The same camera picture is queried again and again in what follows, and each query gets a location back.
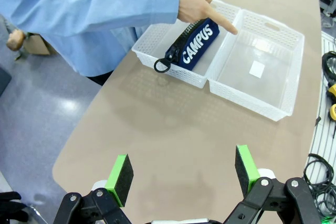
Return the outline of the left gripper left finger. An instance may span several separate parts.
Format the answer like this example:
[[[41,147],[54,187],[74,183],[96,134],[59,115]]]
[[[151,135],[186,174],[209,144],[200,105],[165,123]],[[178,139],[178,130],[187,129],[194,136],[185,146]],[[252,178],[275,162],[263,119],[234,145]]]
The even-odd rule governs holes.
[[[130,223],[122,208],[133,180],[133,168],[127,154],[118,155],[107,182],[82,196],[64,196],[54,223]]]

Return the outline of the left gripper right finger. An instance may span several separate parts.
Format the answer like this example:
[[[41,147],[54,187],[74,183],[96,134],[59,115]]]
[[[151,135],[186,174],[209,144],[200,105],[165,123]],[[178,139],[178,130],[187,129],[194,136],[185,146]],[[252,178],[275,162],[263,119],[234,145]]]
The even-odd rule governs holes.
[[[262,177],[247,145],[237,145],[235,169],[243,200],[224,223],[258,223],[265,211],[276,212],[282,223],[321,223],[310,188],[301,177],[281,183]]]

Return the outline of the person's left hand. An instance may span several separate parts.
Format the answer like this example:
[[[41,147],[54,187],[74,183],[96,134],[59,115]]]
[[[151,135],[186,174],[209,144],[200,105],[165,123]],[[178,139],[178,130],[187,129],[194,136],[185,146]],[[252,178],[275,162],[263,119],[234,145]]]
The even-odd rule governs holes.
[[[11,51],[19,51],[23,46],[25,38],[26,35],[22,30],[15,29],[9,34],[6,46]]]

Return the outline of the person's right hand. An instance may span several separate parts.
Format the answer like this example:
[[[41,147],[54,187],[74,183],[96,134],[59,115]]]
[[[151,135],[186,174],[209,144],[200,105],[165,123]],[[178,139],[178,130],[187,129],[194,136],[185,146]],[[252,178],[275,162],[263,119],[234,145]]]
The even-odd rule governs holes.
[[[229,33],[237,35],[238,30],[222,14],[213,9],[211,2],[212,0],[179,0],[177,18],[185,23],[210,18]]]

